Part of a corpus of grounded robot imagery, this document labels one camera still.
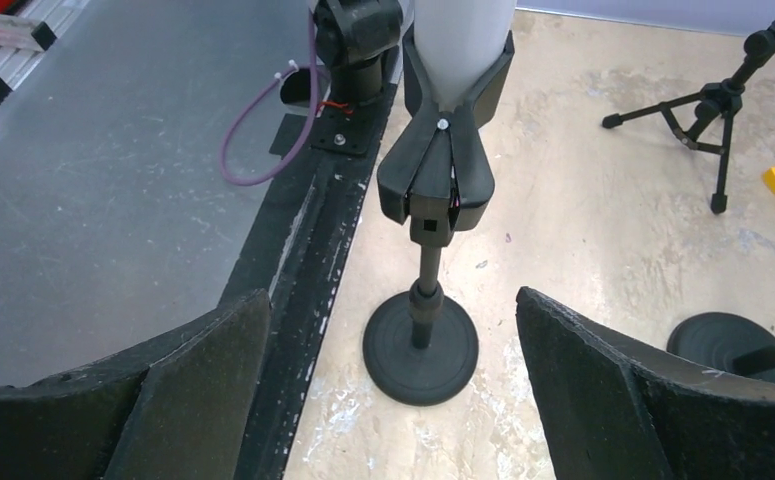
gray table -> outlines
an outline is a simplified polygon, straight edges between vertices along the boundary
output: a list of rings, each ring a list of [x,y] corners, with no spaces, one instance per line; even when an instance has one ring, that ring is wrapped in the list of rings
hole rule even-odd
[[[217,170],[232,119],[304,63],[305,3],[97,0],[0,109],[0,385],[212,309],[266,186]],[[268,169],[272,97],[232,142]]]

marble floor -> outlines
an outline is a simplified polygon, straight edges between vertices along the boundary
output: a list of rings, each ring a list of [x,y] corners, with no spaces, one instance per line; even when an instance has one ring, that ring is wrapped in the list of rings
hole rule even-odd
[[[527,12],[513,30],[516,58],[483,130],[496,195],[441,268],[479,332],[473,381],[443,405],[412,408],[368,378],[366,321],[410,286],[419,256],[370,188],[286,478],[554,478],[517,339],[521,286],[662,348],[678,322],[712,310],[775,334],[775,197],[761,179],[775,166],[775,57],[748,85],[729,210],[715,217],[714,156],[682,147],[658,116],[599,123],[722,80],[742,38]],[[382,156],[408,120],[399,99]]]

tripod foot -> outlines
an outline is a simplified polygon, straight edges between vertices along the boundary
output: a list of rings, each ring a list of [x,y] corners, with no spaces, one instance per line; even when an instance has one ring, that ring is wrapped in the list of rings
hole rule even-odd
[[[619,113],[608,115],[607,117],[602,119],[602,126],[608,129],[619,127],[622,124],[623,124],[623,117],[621,117]]]
[[[413,321],[407,292],[375,311],[363,336],[363,360],[375,385],[397,402],[418,407],[443,403],[472,379],[478,334],[457,302],[445,297],[428,348],[411,344]]]
[[[719,215],[725,212],[728,204],[729,197],[726,195],[720,195],[718,193],[711,195],[711,212],[714,215]]]
[[[683,321],[673,330],[667,352],[706,367],[733,373],[735,358],[775,345],[766,328],[730,313],[703,313]],[[749,378],[775,383],[775,369]]]

stand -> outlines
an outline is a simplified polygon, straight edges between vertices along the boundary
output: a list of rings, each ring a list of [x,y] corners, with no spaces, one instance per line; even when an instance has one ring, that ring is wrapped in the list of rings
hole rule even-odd
[[[405,106],[413,116],[378,168],[381,211],[421,246],[419,278],[384,302],[364,332],[363,358],[373,382],[394,400],[436,405],[469,383],[478,334],[437,280],[442,249],[475,228],[493,196],[493,173],[478,129],[496,111],[514,55],[509,35],[496,63],[453,112],[440,112],[417,53],[413,28],[403,40]]]
[[[691,362],[775,383],[775,337],[764,327],[729,313],[703,313],[676,327],[667,352]]]
[[[608,115],[602,120],[602,126],[610,129],[618,127],[629,120],[661,113],[673,135],[687,148],[719,155],[720,168],[717,174],[717,189],[711,196],[711,211],[715,215],[725,212],[728,204],[726,177],[729,168],[729,151],[731,149],[734,117],[743,107],[741,95],[746,89],[746,82],[775,54],[775,21],[768,29],[750,35],[743,44],[743,50],[746,52],[743,64],[734,75],[720,83],[708,83],[698,93],[660,102],[651,107],[630,113],[615,113]],[[699,102],[694,111],[696,121],[689,129],[683,130],[672,109],[694,102]],[[700,135],[718,116],[725,120],[722,143],[720,145],[713,145],[699,142]]]

purple cable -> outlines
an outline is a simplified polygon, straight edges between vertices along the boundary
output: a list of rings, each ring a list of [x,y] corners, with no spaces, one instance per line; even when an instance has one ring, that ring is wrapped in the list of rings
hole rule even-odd
[[[290,151],[287,152],[287,155],[284,155],[278,165],[263,175],[254,178],[237,178],[232,175],[230,171],[228,171],[226,152],[228,151],[228,144],[231,143],[231,138],[234,136],[234,132],[240,126],[240,123],[243,122],[243,119],[246,118],[246,115],[248,115],[254,109],[254,107],[257,106],[257,104],[259,104],[269,94],[269,92],[274,90],[282,80],[285,80],[288,76],[296,71],[296,67],[291,66],[280,75],[281,78],[275,78],[272,83],[264,88],[263,91],[260,92],[260,94],[257,96],[257,98],[255,98],[252,103],[248,104],[242,113],[240,113],[240,115],[237,117],[237,119],[234,120],[234,123],[231,124],[231,127],[228,128],[228,132],[225,134],[225,138],[222,140],[222,147],[219,150],[219,169],[222,171],[222,177],[225,178],[225,181],[228,183],[232,183],[241,187],[253,187],[255,185],[260,185],[261,183],[272,179],[282,170],[287,168],[287,165],[289,165],[290,162],[296,158],[296,155],[298,155],[299,151],[301,151],[302,147],[304,147],[305,142],[310,135],[310,131],[313,128],[313,122],[316,119],[316,111],[319,103],[319,82],[317,80],[317,75],[315,74],[316,38],[313,21],[311,21],[310,16],[308,16],[308,43],[310,49],[310,105],[308,106],[308,116],[305,120],[305,126],[302,128],[302,132],[299,134],[299,138],[296,140],[296,143],[293,144],[293,147],[290,149]]]

